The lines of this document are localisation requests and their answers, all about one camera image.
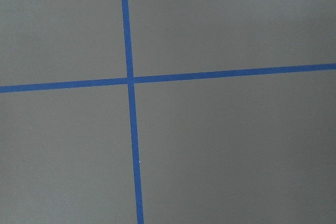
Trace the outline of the blue tape strip crosswise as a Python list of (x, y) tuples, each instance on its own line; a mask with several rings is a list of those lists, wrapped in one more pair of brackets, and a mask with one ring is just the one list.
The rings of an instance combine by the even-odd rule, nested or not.
[(73, 89), (73, 88), (87, 88), (87, 87), (100, 87), (100, 86), (115, 86), (115, 85), (129, 84), (129, 83), (153, 83), (153, 82), (169, 82), (169, 81), (182, 81), (182, 80), (256, 76), (256, 75), (264, 75), (264, 74), (327, 71), (327, 70), (334, 70), (334, 69), (335, 69), (335, 63), (327, 63), (327, 64), (318, 64), (318, 65), (164, 74), (164, 75), (157, 75), (157, 76), (140, 76), (140, 77), (130, 77), (130, 78), (124, 77), (124, 78), (97, 79), (97, 80), (79, 80), (79, 81), (66, 81), (66, 82), (19, 84), (19, 85), (12, 85), (12, 86), (1, 86), (1, 93), (54, 90), (54, 89)]

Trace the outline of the blue tape strip lengthwise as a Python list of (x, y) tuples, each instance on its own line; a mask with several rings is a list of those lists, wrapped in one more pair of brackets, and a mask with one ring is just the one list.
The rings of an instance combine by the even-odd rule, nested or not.
[(127, 70), (135, 206), (137, 212), (136, 218), (137, 223), (144, 223), (129, 3), (128, 0), (121, 0), (121, 2), (122, 2), (122, 16), (123, 16), (124, 45), (125, 45), (125, 60)]

